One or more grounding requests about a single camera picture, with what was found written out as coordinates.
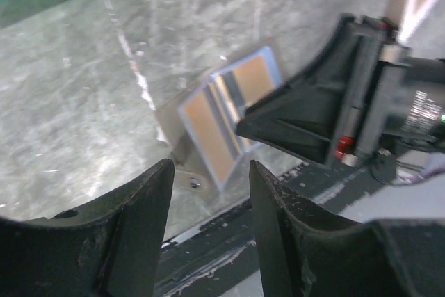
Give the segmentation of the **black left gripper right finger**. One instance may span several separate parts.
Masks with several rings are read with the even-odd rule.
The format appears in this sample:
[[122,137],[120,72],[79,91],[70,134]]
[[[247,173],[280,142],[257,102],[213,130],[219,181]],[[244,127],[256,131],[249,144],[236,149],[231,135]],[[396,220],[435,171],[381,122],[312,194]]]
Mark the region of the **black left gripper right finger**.
[[444,221],[358,223],[250,163],[250,200],[265,296],[443,296]]

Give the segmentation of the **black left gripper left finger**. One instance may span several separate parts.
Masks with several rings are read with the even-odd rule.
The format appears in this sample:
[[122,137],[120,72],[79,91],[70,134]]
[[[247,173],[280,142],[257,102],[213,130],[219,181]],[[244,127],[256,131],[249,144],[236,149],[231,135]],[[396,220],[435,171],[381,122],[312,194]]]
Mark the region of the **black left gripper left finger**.
[[2,218],[1,295],[151,296],[174,176],[162,159],[53,218]]

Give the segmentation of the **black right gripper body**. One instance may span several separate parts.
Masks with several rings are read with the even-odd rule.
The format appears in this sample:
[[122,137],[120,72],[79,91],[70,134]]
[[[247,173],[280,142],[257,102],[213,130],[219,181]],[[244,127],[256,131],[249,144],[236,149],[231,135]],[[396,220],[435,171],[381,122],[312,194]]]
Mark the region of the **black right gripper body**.
[[398,146],[444,152],[444,61],[413,58],[382,20],[342,15],[327,46],[326,164],[370,160]]

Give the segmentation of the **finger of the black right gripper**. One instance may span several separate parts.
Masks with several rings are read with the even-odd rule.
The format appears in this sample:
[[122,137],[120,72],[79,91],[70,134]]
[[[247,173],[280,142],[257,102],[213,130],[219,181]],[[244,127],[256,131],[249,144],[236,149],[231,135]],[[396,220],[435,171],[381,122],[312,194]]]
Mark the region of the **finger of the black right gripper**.
[[246,109],[236,134],[317,165],[334,160],[343,99],[360,36],[342,15],[322,52],[279,88]]

